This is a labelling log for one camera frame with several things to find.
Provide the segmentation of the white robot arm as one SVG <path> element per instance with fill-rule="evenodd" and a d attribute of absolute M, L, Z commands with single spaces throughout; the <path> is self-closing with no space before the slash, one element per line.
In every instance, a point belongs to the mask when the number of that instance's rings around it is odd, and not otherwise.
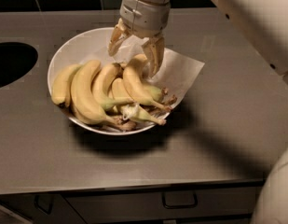
<path fill-rule="evenodd" d="M 288 85 L 288 0 L 211 0 Z M 130 36 L 147 38 L 143 50 L 156 73 L 164 52 L 170 0 L 122 0 L 108 52 Z M 288 148 L 261 190 L 250 224 L 288 224 Z"/>

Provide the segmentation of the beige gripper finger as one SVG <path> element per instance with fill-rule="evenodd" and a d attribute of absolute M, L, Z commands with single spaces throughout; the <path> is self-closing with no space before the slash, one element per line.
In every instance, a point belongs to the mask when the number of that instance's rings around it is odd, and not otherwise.
<path fill-rule="evenodd" d="M 143 52 L 149 61 L 149 76 L 153 77 L 163 62 L 165 40 L 163 34 L 150 37 L 142 44 Z"/>
<path fill-rule="evenodd" d="M 117 54 L 122 43 L 131 36 L 129 28 L 122 19 L 118 20 L 114 27 L 108 44 L 108 54 L 114 56 Z"/>

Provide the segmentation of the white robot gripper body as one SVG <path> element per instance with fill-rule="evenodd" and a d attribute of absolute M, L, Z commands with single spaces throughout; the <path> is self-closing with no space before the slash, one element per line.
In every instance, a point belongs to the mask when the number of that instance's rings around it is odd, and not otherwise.
<path fill-rule="evenodd" d="M 133 35 L 153 37 L 167 26 L 170 9 L 170 0 L 122 0 L 120 17 Z"/>

